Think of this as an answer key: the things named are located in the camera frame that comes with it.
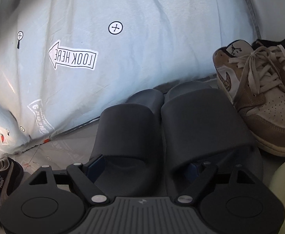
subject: sneaker sole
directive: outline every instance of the sneaker sole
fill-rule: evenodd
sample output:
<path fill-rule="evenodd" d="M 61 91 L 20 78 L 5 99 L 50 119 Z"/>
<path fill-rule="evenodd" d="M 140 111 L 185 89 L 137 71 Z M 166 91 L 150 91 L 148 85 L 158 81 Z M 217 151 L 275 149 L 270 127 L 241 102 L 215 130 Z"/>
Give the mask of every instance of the sneaker sole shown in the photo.
<path fill-rule="evenodd" d="M 12 178 L 13 172 L 18 172 L 17 177 L 15 177 L 14 179 Z M 6 180 L 4 182 L 4 185 L 2 187 L 2 191 L 0 194 L 0 206 L 5 202 L 5 200 L 7 200 L 7 198 L 10 195 L 10 194 L 9 195 L 7 194 L 7 190 L 8 190 L 8 187 L 10 185 L 10 182 L 14 183 L 13 189 L 12 189 L 12 191 L 14 191 L 19 186 L 19 184 L 23 178 L 23 175 L 24 175 L 23 167 L 18 162 L 12 161 L 10 170 L 8 172 L 8 175 L 6 177 Z"/>
<path fill-rule="evenodd" d="M 254 134 L 252 131 L 251 133 L 254 135 L 256 138 L 257 146 L 262 149 L 267 151 L 270 154 L 273 154 L 275 156 L 279 157 L 285 157 L 285 147 L 280 147 L 274 144 L 271 144 L 270 142 L 258 137 L 256 134 Z"/>
<path fill-rule="evenodd" d="M 230 102 L 233 103 L 231 96 L 229 95 L 228 91 L 225 89 L 223 83 L 218 78 L 218 76 L 217 76 L 217 84 L 218 84 L 218 88 L 220 90 L 222 90 L 226 94 L 226 96 L 228 97 Z M 262 149 L 262 150 L 264 150 L 270 154 L 273 154 L 275 156 L 285 157 L 285 147 L 280 147 L 280 146 L 274 145 L 274 144 L 262 139 L 261 137 L 257 136 L 251 130 L 250 130 L 250 132 L 254 135 L 256 142 L 257 142 L 257 146 L 260 149 Z"/>

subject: jumpman logo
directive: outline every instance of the jumpman logo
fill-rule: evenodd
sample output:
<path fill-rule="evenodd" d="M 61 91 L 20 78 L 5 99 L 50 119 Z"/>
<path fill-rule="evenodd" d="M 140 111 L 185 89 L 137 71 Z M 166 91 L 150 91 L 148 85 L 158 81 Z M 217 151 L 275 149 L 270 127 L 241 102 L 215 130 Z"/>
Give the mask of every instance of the jumpman logo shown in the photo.
<path fill-rule="evenodd" d="M 234 52 L 237 50 L 236 54 L 238 52 L 242 52 L 241 48 L 235 48 L 234 45 L 231 45 L 231 54 L 235 55 Z"/>

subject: white fabric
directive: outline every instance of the white fabric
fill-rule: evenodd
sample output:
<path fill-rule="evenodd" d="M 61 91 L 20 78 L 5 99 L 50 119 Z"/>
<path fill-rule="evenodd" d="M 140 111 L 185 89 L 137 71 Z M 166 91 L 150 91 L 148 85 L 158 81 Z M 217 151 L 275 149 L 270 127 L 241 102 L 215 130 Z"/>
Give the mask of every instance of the white fabric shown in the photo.
<path fill-rule="evenodd" d="M 217 48 L 255 38 L 245 0 L 0 0 L 0 158 L 140 90 L 214 73 Z M 95 69 L 54 69 L 57 40 L 97 52 Z"/>

